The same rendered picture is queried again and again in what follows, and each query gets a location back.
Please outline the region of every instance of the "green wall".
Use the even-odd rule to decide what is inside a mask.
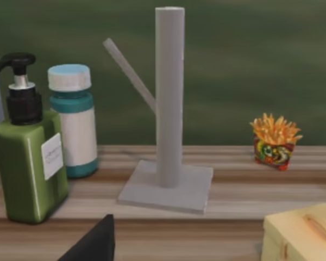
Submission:
[[[245,145],[248,124],[283,114],[301,145],[326,145],[326,0],[0,0],[0,56],[29,70],[48,108],[47,70],[90,66],[101,144],[154,144],[155,118],[102,42],[111,37],[154,93],[154,8],[186,8],[184,144]],[[2,94],[12,82],[1,75]]]

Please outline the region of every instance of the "gray square base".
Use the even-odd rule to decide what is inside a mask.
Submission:
[[[118,197],[118,203],[204,214],[214,170],[211,167],[182,168],[176,188],[157,183],[156,162],[141,160]]]

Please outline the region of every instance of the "striped wooden surface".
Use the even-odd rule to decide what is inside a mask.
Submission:
[[[118,261],[259,261],[265,215],[326,202],[326,147],[297,147],[285,172],[254,163],[251,147],[184,147],[185,164],[215,170],[205,215],[116,203],[155,147],[104,146],[99,157],[101,169],[70,181],[68,200],[42,225],[7,221],[0,187],[0,260],[56,260],[114,214]]]

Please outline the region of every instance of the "white bottle cap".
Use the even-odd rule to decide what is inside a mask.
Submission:
[[[48,69],[49,88],[58,92],[75,92],[91,87],[91,74],[87,66],[62,64]]]

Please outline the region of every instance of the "green soap bottle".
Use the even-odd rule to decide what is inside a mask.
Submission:
[[[68,194],[58,113],[42,110],[41,95],[28,81],[29,53],[0,59],[0,72],[13,68],[9,121],[0,123],[0,182],[8,219],[37,224],[46,220]]]

